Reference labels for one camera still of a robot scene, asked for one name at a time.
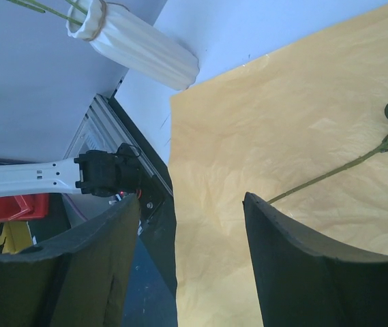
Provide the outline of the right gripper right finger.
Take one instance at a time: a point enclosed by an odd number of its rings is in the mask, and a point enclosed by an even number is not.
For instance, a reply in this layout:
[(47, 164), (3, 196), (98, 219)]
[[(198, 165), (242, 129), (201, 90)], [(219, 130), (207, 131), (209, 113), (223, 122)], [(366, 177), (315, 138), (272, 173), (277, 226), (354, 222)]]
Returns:
[(265, 326), (388, 326), (388, 255), (325, 236), (253, 193), (243, 211)]

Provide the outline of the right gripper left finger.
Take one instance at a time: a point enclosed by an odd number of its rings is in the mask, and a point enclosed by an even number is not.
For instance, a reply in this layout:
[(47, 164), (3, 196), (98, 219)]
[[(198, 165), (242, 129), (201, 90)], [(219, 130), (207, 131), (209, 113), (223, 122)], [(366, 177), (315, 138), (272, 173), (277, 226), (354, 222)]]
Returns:
[(134, 195), (17, 254), (0, 254), (0, 326), (120, 326), (136, 246)]

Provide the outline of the orange wrapping paper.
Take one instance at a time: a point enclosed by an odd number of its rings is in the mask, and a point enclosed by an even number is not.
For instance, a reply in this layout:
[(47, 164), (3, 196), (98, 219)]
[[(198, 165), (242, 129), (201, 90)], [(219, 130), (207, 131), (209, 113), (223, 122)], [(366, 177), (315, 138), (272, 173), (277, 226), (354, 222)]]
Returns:
[(171, 109), (180, 326), (265, 326), (247, 193), (388, 255), (388, 4), (175, 95)]

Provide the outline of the peach and yellow flower stem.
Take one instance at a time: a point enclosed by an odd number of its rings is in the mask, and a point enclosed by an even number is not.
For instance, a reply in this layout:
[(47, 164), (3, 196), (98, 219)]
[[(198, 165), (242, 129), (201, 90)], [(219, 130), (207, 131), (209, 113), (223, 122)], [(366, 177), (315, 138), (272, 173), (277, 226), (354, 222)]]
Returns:
[(62, 18), (66, 27), (71, 29), (79, 29), (88, 14), (86, 1), (65, 1), (68, 4), (68, 8), (64, 8), (64, 11), (53, 10), (53, 14), (59, 18)]

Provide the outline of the white flower stem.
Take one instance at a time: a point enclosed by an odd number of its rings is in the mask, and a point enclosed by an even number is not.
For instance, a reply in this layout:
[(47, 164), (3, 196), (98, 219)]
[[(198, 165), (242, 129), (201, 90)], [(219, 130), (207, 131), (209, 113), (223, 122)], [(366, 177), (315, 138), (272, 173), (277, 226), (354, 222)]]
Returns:
[(25, 1), (19, 1), (19, 0), (7, 0), (8, 2), (10, 3), (13, 3), (15, 5), (18, 5), (20, 7), (24, 7), (26, 9), (29, 9), (29, 10), (33, 10), (34, 12), (38, 12), (38, 13), (41, 13), (41, 14), (45, 14), (46, 11), (44, 9), (42, 9), (40, 6), (38, 5), (34, 5), (34, 4), (31, 4), (31, 3), (27, 3)]

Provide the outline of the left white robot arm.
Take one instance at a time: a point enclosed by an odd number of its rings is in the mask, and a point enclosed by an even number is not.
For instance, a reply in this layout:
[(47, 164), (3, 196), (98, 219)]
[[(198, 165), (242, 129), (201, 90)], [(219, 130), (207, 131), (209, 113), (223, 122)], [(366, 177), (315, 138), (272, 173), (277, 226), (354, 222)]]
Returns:
[(90, 150), (48, 163), (0, 165), (0, 198), (38, 193), (91, 194), (100, 198), (141, 188), (142, 151), (123, 143), (114, 153)]

